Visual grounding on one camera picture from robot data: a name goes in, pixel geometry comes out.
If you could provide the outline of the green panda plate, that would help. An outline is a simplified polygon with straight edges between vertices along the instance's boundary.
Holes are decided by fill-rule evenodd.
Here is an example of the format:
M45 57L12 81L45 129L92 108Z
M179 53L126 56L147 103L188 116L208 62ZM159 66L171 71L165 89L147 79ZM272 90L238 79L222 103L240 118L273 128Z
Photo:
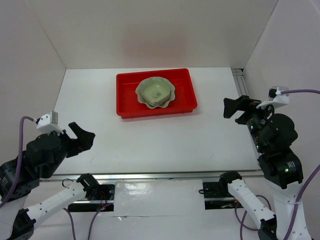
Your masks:
M141 96L149 105L158 106L169 99L170 88L165 83L151 83L141 89Z

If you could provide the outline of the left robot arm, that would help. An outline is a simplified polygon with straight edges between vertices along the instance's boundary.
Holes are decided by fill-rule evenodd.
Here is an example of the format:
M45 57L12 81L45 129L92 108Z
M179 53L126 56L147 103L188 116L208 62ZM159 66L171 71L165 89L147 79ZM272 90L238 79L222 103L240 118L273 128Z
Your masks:
M76 138L65 130L43 133L30 141L25 150L19 150L15 159L0 167L0 238L2 240L28 240L48 218L75 201L92 200L99 193L100 184L90 173L80 175L70 186L48 199L24 208L31 191L41 179L49 179L66 158L88 151L95 134L68 125Z

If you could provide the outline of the large green scalloped bowl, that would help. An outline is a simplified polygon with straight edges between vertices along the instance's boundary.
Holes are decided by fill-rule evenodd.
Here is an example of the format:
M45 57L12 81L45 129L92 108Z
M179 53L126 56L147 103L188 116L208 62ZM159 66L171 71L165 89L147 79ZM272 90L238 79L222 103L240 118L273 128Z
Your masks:
M164 103L160 105L153 106L148 104L147 101L143 99L141 90L143 86L146 86L149 84L166 84L170 88L170 96L168 100L166 100ZM135 93L137 94L137 100L139 103L145 104L149 109L155 109L155 108L167 108L169 106L169 103L176 99L175 91L176 91L175 86L168 79L160 76L154 76L154 77L149 77L142 80L139 83L138 87L136 88Z

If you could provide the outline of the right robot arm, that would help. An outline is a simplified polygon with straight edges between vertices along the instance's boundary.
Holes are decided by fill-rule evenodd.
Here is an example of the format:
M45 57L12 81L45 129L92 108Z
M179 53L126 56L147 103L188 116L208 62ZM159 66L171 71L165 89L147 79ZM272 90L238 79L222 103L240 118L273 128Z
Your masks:
M242 95L237 99L224 98L223 117L235 119L247 126L259 153L258 164L273 190L274 211L268 209L248 188L237 171L220 175L218 190L223 196L232 195L254 220L261 240L310 240L305 220L302 195L317 174L317 168L304 180L300 159L291 150L298 138L291 118L275 112L272 103L263 103Z

